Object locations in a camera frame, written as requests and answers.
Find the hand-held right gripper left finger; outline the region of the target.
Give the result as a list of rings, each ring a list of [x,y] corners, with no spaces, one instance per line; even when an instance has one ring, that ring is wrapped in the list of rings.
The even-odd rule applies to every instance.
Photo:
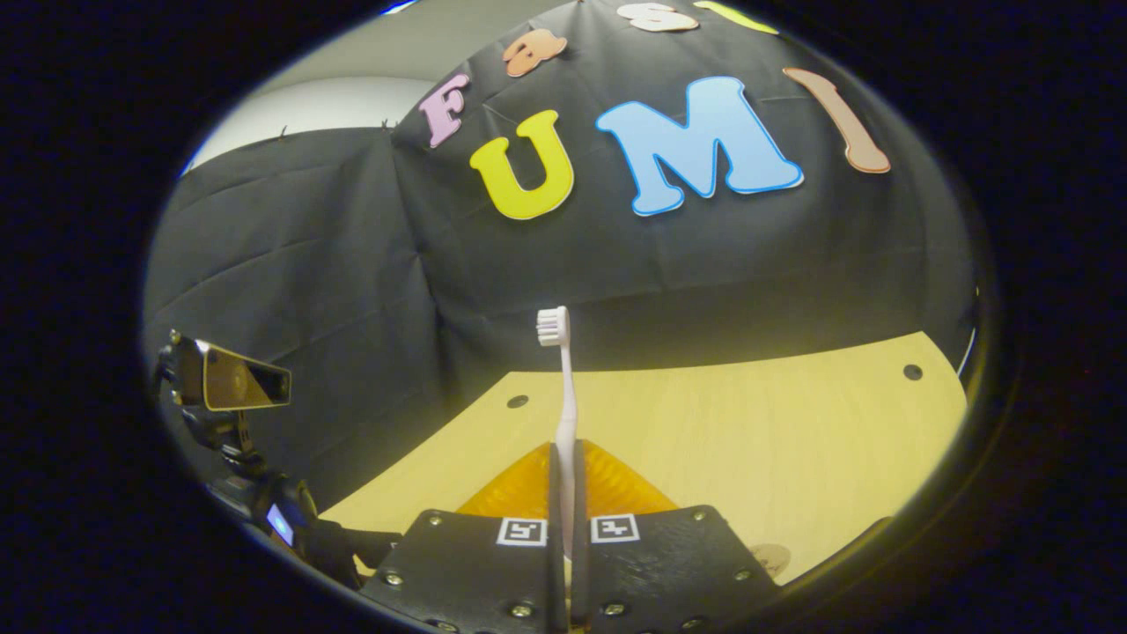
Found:
[[[423,511],[361,593],[421,631],[564,633],[559,479],[549,446],[542,518]]]

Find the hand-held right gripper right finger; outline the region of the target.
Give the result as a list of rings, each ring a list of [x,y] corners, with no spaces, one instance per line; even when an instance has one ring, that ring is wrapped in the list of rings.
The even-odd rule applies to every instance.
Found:
[[[587,633],[733,633],[780,587],[711,504],[678,506],[576,446],[573,616]]]

